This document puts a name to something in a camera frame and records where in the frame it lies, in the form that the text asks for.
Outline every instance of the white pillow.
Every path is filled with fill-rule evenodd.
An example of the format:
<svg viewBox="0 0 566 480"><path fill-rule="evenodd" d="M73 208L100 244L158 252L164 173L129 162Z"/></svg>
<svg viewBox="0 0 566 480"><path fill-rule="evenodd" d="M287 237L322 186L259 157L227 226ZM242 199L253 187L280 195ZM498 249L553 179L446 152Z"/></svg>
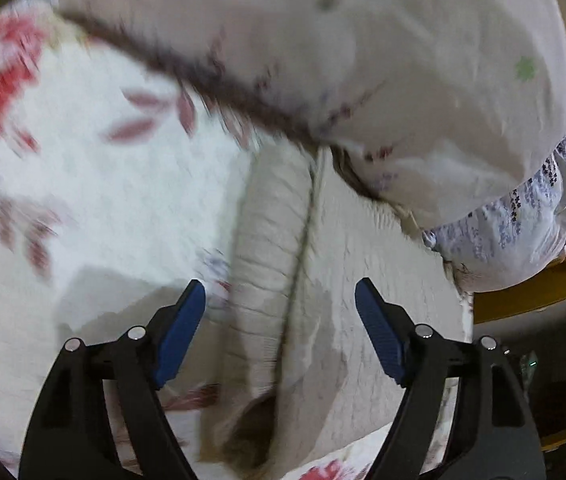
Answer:
<svg viewBox="0 0 566 480"><path fill-rule="evenodd" d="M422 228L519 186L566 132L556 0L59 2L306 121Z"/></svg>
<svg viewBox="0 0 566 480"><path fill-rule="evenodd" d="M543 270L566 243L566 137L514 191L424 238L453 262L468 292L507 288Z"/></svg>

